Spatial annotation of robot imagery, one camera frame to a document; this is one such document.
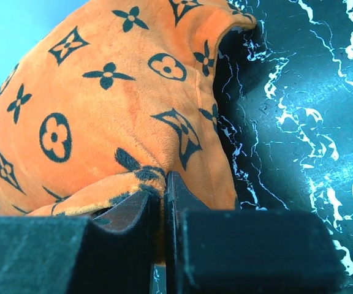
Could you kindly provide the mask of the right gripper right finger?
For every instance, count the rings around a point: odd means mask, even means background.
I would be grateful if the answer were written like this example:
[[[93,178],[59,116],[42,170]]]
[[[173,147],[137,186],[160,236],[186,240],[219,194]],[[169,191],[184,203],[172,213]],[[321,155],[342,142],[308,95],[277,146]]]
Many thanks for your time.
[[[164,199],[168,293],[338,293],[343,267],[303,211],[208,208],[177,172]]]

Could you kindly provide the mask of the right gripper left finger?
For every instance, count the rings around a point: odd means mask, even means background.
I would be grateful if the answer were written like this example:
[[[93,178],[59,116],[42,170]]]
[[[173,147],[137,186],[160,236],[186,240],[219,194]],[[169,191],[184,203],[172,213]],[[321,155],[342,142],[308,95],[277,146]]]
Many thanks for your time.
[[[160,200],[145,189],[96,219],[0,216],[0,293],[149,293]]]

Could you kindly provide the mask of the orange patterned pillowcase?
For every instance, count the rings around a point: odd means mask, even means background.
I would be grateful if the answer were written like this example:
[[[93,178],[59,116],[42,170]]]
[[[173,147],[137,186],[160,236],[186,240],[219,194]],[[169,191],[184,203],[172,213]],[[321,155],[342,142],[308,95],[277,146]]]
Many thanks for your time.
[[[218,48],[256,19],[227,1],[90,1],[0,86],[0,215],[82,215],[169,172],[234,209],[216,129]]]

